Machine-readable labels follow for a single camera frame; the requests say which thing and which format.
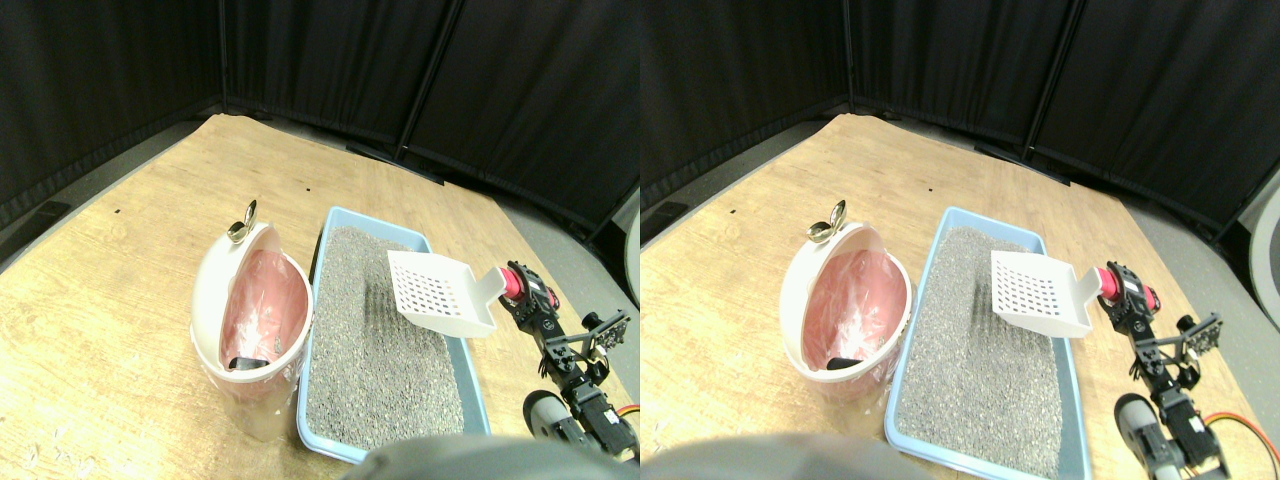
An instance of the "gray floor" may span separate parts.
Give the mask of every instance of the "gray floor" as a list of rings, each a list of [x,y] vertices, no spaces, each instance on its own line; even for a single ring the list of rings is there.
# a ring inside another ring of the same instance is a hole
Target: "gray floor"
[[[301,138],[338,150],[346,150],[347,141],[339,136],[329,133],[328,131],[317,129],[297,122],[289,122],[282,118],[275,118],[262,123]],[[177,125],[147,138],[142,143],[138,143],[133,148],[127,150],[119,156],[102,164],[102,166],[99,166],[84,177],[77,179],[67,188],[63,188],[55,193],[51,200],[70,204],[73,212],[67,216],[70,218],[74,215],[77,209],[92,201],[97,195],[129,175],[138,166],[146,164],[164,150],[169,148],[182,138],[186,138],[188,134],[200,128],[201,124],[202,122],[180,122]],[[498,201],[498,205],[502,206],[512,224],[516,225],[517,230],[520,230],[520,233],[529,242],[530,247],[532,247],[534,253],[538,255],[543,265],[550,270],[549,274],[556,278],[556,282],[564,291],[562,294],[568,298],[575,310],[584,315],[590,311],[603,315],[623,310],[631,315],[632,321],[627,328],[626,342],[611,351],[609,366],[613,369],[613,375],[617,375],[617,378],[622,381],[627,394],[631,396],[634,401],[639,402],[640,315],[637,314],[635,305],[631,303],[631,301],[622,292],[622,288],[613,282],[613,278],[609,276],[599,261],[581,244],[579,244],[577,241],[575,241],[568,233],[552,223],[545,215],[539,212],[536,209],[530,207],[526,202],[516,198],[498,196],[494,200]],[[17,227],[29,216],[31,214],[0,230],[0,242],[9,238],[9,236],[13,234],[13,230],[15,230]],[[0,265],[0,271],[3,271],[5,266],[8,265]],[[576,324],[580,319],[562,319],[562,321]],[[535,348],[532,339],[529,340],[529,348]],[[536,369],[534,365],[515,367]],[[549,384],[550,380],[547,381],[548,388],[554,387]]]
[[[891,122],[902,129],[961,148],[972,150],[974,140],[965,134],[929,123],[902,119]],[[805,122],[795,125],[748,151],[730,159],[695,182],[672,193],[666,201],[690,205],[684,218],[705,205],[722,191],[755,172],[769,160],[809,138],[824,125],[824,122]],[[1203,319],[1210,312],[1217,312],[1225,321],[1220,348],[1222,357],[1231,367],[1240,390],[1244,392],[1253,411],[1262,422],[1262,429],[1272,435],[1280,431],[1280,332],[1262,312],[1248,291],[1231,273],[1226,261],[1199,239],[1185,224],[1174,219],[1162,207],[1139,198],[1121,198],[1134,220],[1151,241],[1156,252],[1169,266],[1174,279],[1187,294],[1196,310],[1196,316]],[[657,205],[641,215],[648,218]],[[1160,321],[1176,319],[1157,317]],[[1134,385],[1134,392],[1142,389]],[[1207,412],[1216,412],[1212,404],[1201,404]]]

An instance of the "pink plastic bag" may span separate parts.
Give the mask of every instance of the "pink plastic bag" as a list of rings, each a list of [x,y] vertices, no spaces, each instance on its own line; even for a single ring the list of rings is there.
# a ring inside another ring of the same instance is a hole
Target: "pink plastic bag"
[[[860,250],[836,255],[823,266],[805,310],[805,364],[827,369],[832,358],[867,361],[884,348],[902,321],[906,282],[888,253]],[[815,385],[832,398],[851,398],[887,383],[897,367],[899,344],[869,371],[850,381]]]

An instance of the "gray litter granules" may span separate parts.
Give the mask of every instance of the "gray litter granules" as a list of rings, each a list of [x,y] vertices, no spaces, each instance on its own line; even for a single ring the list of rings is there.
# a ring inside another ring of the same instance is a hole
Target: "gray litter granules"
[[[992,311],[993,250],[1027,251],[968,227],[943,237],[916,315],[897,429],[1052,479],[1062,430],[1053,346]]]
[[[388,250],[408,248],[355,227],[330,232],[311,333],[307,426],[366,451],[462,433],[444,337],[396,311]]]

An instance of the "robotic arm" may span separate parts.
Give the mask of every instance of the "robotic arm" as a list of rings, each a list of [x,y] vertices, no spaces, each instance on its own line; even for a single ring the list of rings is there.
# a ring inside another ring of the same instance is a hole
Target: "robotic arm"
[[[598,387],[609,376],[607,351],[622,343],[631,319],[621,311],[607,320],[600,320],[594,312],[588,314],[582,319],[588,333],[567,335],[556,312],[559,308],[556,292],[526,266],[515,261],[507,262],[507,266],[503,271],[507,292],[499,302],[515,317],[520,332],[534,337],[543,353],[539,372],[550,376],[559,389],[559,397],[536,390],[525,398],[529,431],[534,436],[603,451],[613,457],[630,451],[630,461],[639,465],[635,430],[618,416]],[[575,349],[573,343],[579,343],[580,348]]]
[[[1098,302],[1111,319],[1111,328],[1129,337],[1133,346],[1135,358],[1129,372],[1147,385],[1151,399],[1160,410],[1160,421],[1172,435],[1172,439],[1166,439],[1147,399],[1130,393],[1120,397],[1115,408],[1116,428],[1125,444],[1151,479],[1181,479],[1180,468],[1201,466],[1211,458],[1217,460],[1217,468],[1204,471],[1196,479],[1229,479],[1217,436],[1183,392],[1199,383],[1199,356],[1217,346],[1222,321],[1217,315],[1210,315],[1197,324],[1187,315],[1178,320],[1181,334],[1157,339],[1151,328],[1161,307],[1156,292],[1143,285],[1132,270],[1114,261],[1107,262],[1107,270],[1100,269],[1100,274],[1103,285]],[[1161,349],[1170,344],[1175,346],[1172,356]],[[1171,366],[1178,369],[1176,378],[1169,370]]]

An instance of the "blurry gray object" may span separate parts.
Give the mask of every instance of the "blurry gray object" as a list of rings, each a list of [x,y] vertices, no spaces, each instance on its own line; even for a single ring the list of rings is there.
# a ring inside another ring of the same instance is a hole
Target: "blurry gray object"
[[[660,453],[646,480],[931,479],[884,442],[832,434],[733,436]]]
[[[396,442],[369,452],[343,480],[639,479],[634,463],[561,442],[445,435]]]
[[[1249,276],[1262,310],[1276,323],[1280,315],[1280,195],[1272,195],[1262,207],[1249,242]]]

